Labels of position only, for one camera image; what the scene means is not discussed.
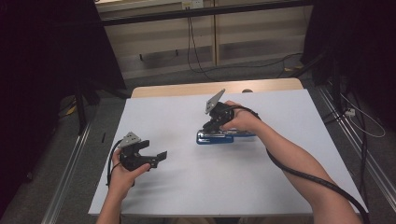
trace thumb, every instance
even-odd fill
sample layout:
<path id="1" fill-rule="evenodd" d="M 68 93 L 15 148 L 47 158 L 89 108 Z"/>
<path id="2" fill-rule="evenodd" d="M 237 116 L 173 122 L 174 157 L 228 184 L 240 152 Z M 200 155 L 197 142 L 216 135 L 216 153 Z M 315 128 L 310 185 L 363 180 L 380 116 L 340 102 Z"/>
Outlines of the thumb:
<path id="1" fill-rule="evenodd" d="M 227 131 L 227 130 L 230 130 L 231 128 L 233 128 L 233 124 L 232 124 L 232 122 L 230 121 L 230 122 L 227 122 L 227 123 L 223 124 L 222 126 L 220 126 L 220 128 L 221 128 L 223 131 Z"/>
<path id="2" fill-rule="evenodd" d="M 137 168 L 137 169 L 135 169 L 134 171 L 131 172 L 131 177 L 133 179 L 137 178 L 138 176 L 142 175 L 147 170 L 149 170 L 150 167 L 151 166 L 148 163 L 141 165 L 139 168 Z"/>

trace cable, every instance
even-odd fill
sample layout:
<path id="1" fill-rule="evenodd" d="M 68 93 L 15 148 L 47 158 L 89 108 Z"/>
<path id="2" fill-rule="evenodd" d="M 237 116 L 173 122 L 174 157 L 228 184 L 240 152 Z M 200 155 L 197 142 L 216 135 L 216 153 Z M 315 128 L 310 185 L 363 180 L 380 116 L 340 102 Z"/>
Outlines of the cable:
<path id="1" fill-rule="evenodd" d="M 224 109 L 223 111 L 227 111 L 227 110 L 234 110 L 234 109 L 243 109 L 246 110 L 247 112 L 250 112 L 254 117 L 256 117 L 257 119 L 260 119 L 259 114 L 254 112 L 253 110 L 244 107 L 242 105 L 231 105 L 229 108 Z"/>
<path id="2" fill-rule="evenodd" d="M 68 103 L 66 106 L 64 106 L 62 109 L 59 110 L 59 112 L 64 111 L 67 107 L 69 107 L 71 104 L 73 104 L 76 101 L 76 97 L 73 97 L 73 99 Z"/>
<path id="3" fill-rule="evenodd" d="M 308 25 L 308 20 L 306 19 L 306 15 L 305 15 L 305 7 L 303 7 L 303 14 L 304 14 L 304 20 L 305 20 L 305 25 Z"/>
<path id="4" fill-rule="evenodd" d="M 113 158 L 114 151 L 116 150 L 117 146 L 119 145 L 119 143 L 121 141 L 122 141 L 122 139 L 117 141 L 117 143 L 111 149 L 110 155 L 108 156 L 108 162 L 107 162 L 107 186 L 108 187 L 110 187 L 111 173 L 113 172 L 113 170 L 110 171 L 111 159 Z"/>
<path id="5" fill-rule="evenodd" d="M 187 51 L 187 61 L 188 61 L 188 64 L 189 64 L 189 68 L 194 73 L 204 73 L 204 75 L 208 79 L 213 80 L 213 81 L 218 81 L 218 80 L 215 80 L 215 79 L 209 77 L 206 74 L 207 72 L 220 70 L 220 69 L 227 69 L 227 68 L 261 68 L 261 67 L 271 66 L 271 65 L 274 65 L 274 64 L 277 64 L 277 63 L 283 63 L 283 69 L 282 69 L 282 73 L 283 73 L 283 70 L 285 68 L 285 64 L 284 64 L 285 60 L 290 58 L 290 57 L 292 57 L 292 56 L 301 55 L 302 54 L 302 53 L 289 54 L 289 55 L 285 56 L 282 60 L 279 60 L 279 61 L 277 61 L 275 63 L 268 63 L 268 64 L 263 64 L 263 65 L 250 65 L 250 66 L 247 66 L 247 65 L 234 65 L 234 66 L 225 66 L 225 67 L 215 67 L 215 68 L 211 68 L 211 69 L 208 69 L 208 70 L 204 70 L 202 68 L 202 66 L 201 66 L 201 63 L 200 63 L 199 58 L 198 58 L 198 53 L 196 51 L 194 33 L 193 33 L 193 28 L 192 28 L 192 21 L 191 21 L 190 17 L 188 17 L 188 23 L 189 23 L 189 47 L 188 47 L 188 51 Z M 197 62 L 198 62 L 199 68 L 200 68 L 198 71 L 191 67 L 191 62 L 190 62 L 190 49 L 191 49 L 190 42 L 191 42 L 191 39 L 192 39 L 192 43 L 193 43 L 193 46 L 194 46 L 195 57 L 197 59 Z"/>
<path id="6" fill-rule="evenodd" d="M 358 97 L 356 96 L 354 91 L 352 91 L 352 95 L 357 103 L 358 108 L 361 109 L 361 104 L 359 103 Z M 363 128 L 363 130 L 365 130 L 366 123 L 364 120 L 364 116 L 361 112 L 360 112 L 360 114 L 361 114 L 361 121 L 359 120 L 358 116 L 356 118 L 358 119 L 358 122 L 361 124 L 361 127 Z M 368 195 L 367 195 L 366 185 L 365 185 L 365 181 L 364 181 L 364 173 L 366 170 L 367 154 L 368 154 L 367 134 L 366 134 L 366 132 L 363 132 L 362 134 L 363 134 L 363 137 L 361 140 L 361 182 L 359 185 L 359 192 L 363 195 L 363 200 L 366 203 L 367 207 L 369 207 Z"/>
<path id="7" fill-rule="evenodd" d="M 283 59 L 282 59 L 282 71 L 279 73 L 279 75 L 277 75 L 277 77 L 276 78 L 280 78 L 282 75 L 283 75 L 283 72 L 285 72 L 285 61 L 288 59 L 288 58 L 291 58 L 292 56 L 296 56 L 296 55 L 300 55 L 300 54 L 302 54 L 302 53 L 295 53 L 295 54 L 290 54 L 290 55 L 286 55 Z"/>
<path id="8" fill-rule="evenodd" d="M 367 118 L 369 118 L 370 120 L 372 120 L 379 128 L 381 128 L 382 130 L 382 134 L 381 135 L 375 135 L 372 133 L 368 133 L 365 130 L 363 130 L 361 127 L 359 127 L 355 122 L 353 122 L 353 120 L 349 117 L 350 121 L 352 122 L 352 124 L 354 124 L 359 130 L 361 130 L 364 133 L 367 133 L 368 135 L 372 136 L 372 137 L 376 137 L 376 138 L 381 138 L 383 136 L 385 136 L 386 131 L 385 129 L 377 122 L 375 121 L 375 119 L 373 119 L 372 117 L 370 117 L 368 114 L 364 113 L 361 109 L 359 109 L 357 106 L 353 105 L 352 103 L 350 103 L 350 101 L 344 96 L 344 94 L 341 94 L 341 96 L 350 104 L 352 105 L 355 109 L 357 109 L 359 112 L 361 112 L 363 115 L 365 115 Z"/>
<path id="9" fill-rule="evenodd" d="M 191 21 L 191 18 L 188 17 L 188 18 L 187 18 L 187 21 L 188 21 L 188 23 L 189 23 L 189 48 L 188 48 L 188 51 L 187 51 L 187 62 L 189 63 L 190 70 L 191 70 L 192 72 L 195 72 L 195 73 L 204 73 L 205 77 L 207 77 L 209 80 L 218 82 L 218 80 L 209 77 L 209 76 L 206 74 L 206 72 L 204 71 L 204 69 L 202 69 L 201 63 L 200 63 L 199 58 L 198 58 L 197 48 L 196 48 L 196 46 L 195 46 L 195 39 L 194 39 L 194 32 L 193 32 L 193 30 L 192 30 L 192 21 Z M 199 68 L 200 68 L 201 72 L 199 72 L 199 71 L 197 72 L 197 71 L 195 71 L 194 69 L 192 69 L 192 67 L 191 67 L 191 63 L 190 63 L 190 42 L 191 42 L 191 37 L 192 37 L 192 44 L 194 45 L 195 57 L 196 57 L 196 59 L 197 59 L 197 62 L 198 62 L 198 65 L 199 65 Z"/>
<path id="10" fill-rule="evenodd" d="M 329 117 L 333 112 L 334 112 L 334 110 L 330 114 L 324 116 L 324 118 Z M 337 117 L 335 117 L 334 119 L 331 119 L 331 120 L 328 120 L 328 121 L 324 121 L 323 120 L 324 125 L 327 125 L 327 124 L 330 124 L 330 123 L 332 123 L 332 122 L 334 122 L 336 120 L 339 120 L 340 118 L 342 118 L 345 115 L 346 112 L 347 112 L 347 108 L 345 108 L 343 110 L 343 112 L 340 115 L 338 115 Z"/>
<path id="11" fill-rule="evenodd" d="M 355 207 L 359 210 L 359 212 L 361 213 L 361 218 L 363 219 L 363 223 L 364 224 L 370 224 L 370 219 L 368 217 L 368 214 L 366 213 L 365 209 L 363 208 L 363 206 L 361 206 L 361 204 L 356 201 L 355 198 L 353 198 L 350 194 L 348 194 L 346 191 L 344 191 L 343 189 L 341 189 L 340 187 L 334 185 L 333 183 L 324 180 L 322 178 L 319 178 L 317 176 L 314 175 L 309 175 L 303 172 L 299 172 L 296 170 L 293 170 L 285 165 L 283 165 L 282 163 L 280 163 L 267 149 L 267 153 L 269 158 L 271 159 L 271 161 L 277 166 L 279 167 L 281 170 L 291 174 L 291 175 L 296 175 L 299 176 L 300 178 L 304 178 L 306 180 L 310 180 L 313 181 L 315 183 L 320 184 L 321 186 L 324 186 L 328 189 L 333 190 L 334 192 L 340 194 L 341 196 L 343 196 L 344 198 L 346 198 L 347 200 L 349 200 L 353 205 L 355 205 Z"/>

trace forearm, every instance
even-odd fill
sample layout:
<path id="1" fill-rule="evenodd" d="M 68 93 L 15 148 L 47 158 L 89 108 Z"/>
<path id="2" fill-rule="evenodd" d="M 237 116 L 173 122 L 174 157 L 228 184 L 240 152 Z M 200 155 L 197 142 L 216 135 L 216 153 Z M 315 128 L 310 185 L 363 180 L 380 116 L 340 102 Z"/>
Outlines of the forearm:
<path id="1" fill-rule="evenodd" d="M 334 183 L 320 163 L 307 151 L 284 138 L 262 121 L 255 121 L 252 127 L 251 131 L 257 134 L 268 151 L 280 163 L 293 170 Z M 311 204 L 315 223 L 360 223 L 349 201 L 338 193 L 286 172 L 285 176 Z"/>
<path id="2" fill-rule="evenodd" d="M 108 193 L 96 224 L 119 223 L 121 202 L 120 196 Z"/>

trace table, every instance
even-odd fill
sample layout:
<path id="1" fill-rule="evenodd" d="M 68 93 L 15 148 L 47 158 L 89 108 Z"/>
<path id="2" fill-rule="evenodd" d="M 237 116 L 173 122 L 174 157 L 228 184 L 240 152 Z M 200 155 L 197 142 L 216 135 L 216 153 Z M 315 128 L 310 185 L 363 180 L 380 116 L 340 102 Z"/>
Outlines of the table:
<path id="1" fill-rule="evenodd" d="M 298 79 L 287 78 L 134 90 L 114 143 L 133 131 L 142 140 L 150 140 L 142 155 L 167 150 L 168 158 L 136 179 L 123 201 L 124 215 L 257 217 L 312 213 L 306 200 L 269 160 L 257 137 L 224 145 L 195 143 L 196 131 L 209 120 L 206 100 L 223 88 L 227 91 L 221 101 L 235 100 L 258 112 L 279 133 L 309 151 L 341 188 L 363 204 L 308 92 Z M 244 89 L 261 92 L 240 93 Z M 105 166 L 89 214 L 99 214 L 106 191 Z"/>

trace wall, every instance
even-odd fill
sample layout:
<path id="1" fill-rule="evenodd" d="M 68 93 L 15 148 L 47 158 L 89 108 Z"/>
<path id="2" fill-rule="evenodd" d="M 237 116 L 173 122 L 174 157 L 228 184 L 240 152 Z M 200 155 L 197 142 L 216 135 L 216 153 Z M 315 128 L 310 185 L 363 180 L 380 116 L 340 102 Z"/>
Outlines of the wall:
<path id="1" fill-rule="evenodd" d="M 263 1 L 205 0 L 204 6 L 260 2 Z M 180 0 L 116 1 L 96 5 L 103 19 L 181 10 Z M 280 58 L 302 52 L 311 9 L 312 7 L 294 7 L 192 18 L 194 42 L 201 52 L 201 66 Z M 161 54 L 165 58 L 172 58 L 169 55 L 178 51 L 179 58 L 171 62 L 171 65 L 164 65 L 162 72 L 189 69 L 186 64 L 186 49 L 189 46 L 187 19 L 109 26 L 106 27 L 106 32 L 124 78 L 158 74 L 159 67 L 144 64 L 137 57 L 142 55 L 147 59 L 152 57 L 152 53 L 157 53 L 157 58 L 161 58 Z"/>

